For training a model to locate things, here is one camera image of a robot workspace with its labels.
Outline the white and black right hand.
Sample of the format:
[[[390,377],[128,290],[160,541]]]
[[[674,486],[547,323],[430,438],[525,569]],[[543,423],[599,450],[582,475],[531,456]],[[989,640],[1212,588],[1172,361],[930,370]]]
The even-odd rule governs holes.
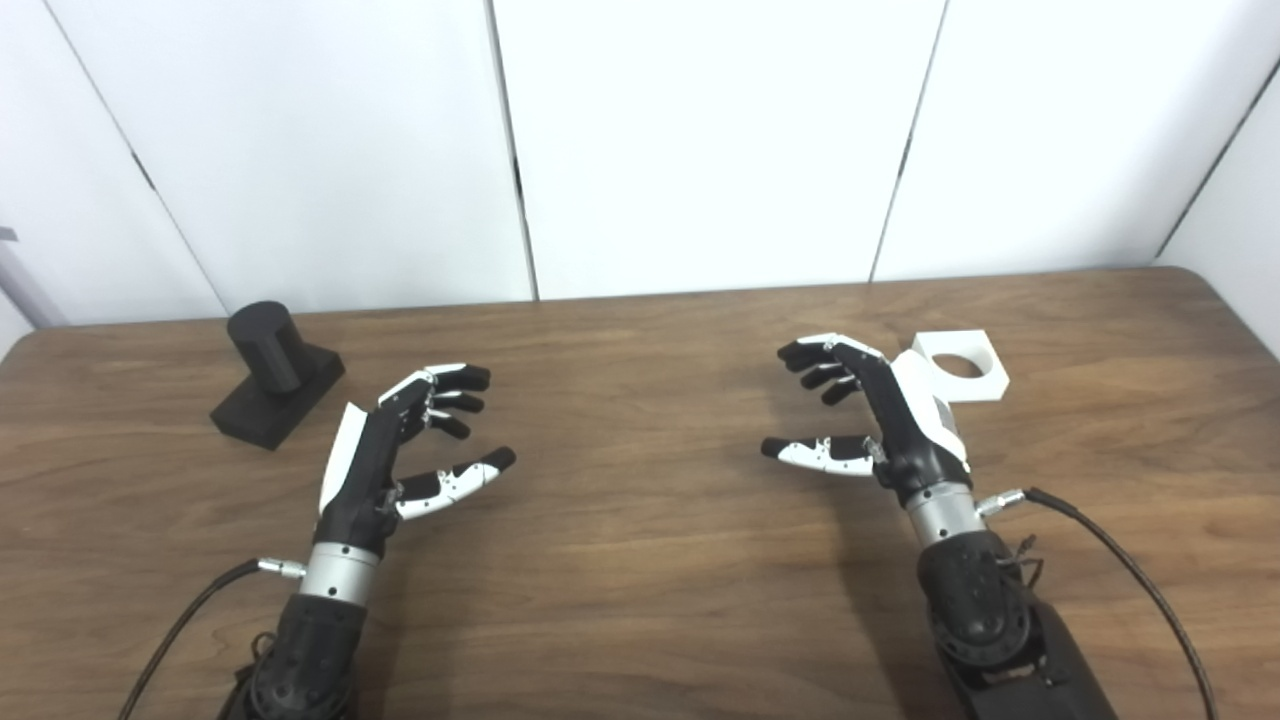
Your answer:
[[[854,338],[826,333],[794,340],[777,356],[801,374],[804,388],[822,388],[827,406],[860,393],[879,434],[769,437],[762,441],[764,456],[827,474],[873,477],[901,505],[934,486],[973,487],[966,447],[943,421],[920,354],[904,351],[890,360]]]

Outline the white and black left hand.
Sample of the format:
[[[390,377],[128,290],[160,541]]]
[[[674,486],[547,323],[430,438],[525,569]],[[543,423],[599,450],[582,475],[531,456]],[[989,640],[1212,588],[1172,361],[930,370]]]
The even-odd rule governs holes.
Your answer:
[[[479,393],[490,382],[492,373],[483,366],[431,365],[384,391],[370,411],[348,404],[323,475],[312,542],[384,559],[402,521],[448,509],[513,466],[515,451],[499,447],[471,462],[394,477],[401,447],[425,430],[468,438],[471,429],[456,413],[481,413]]]

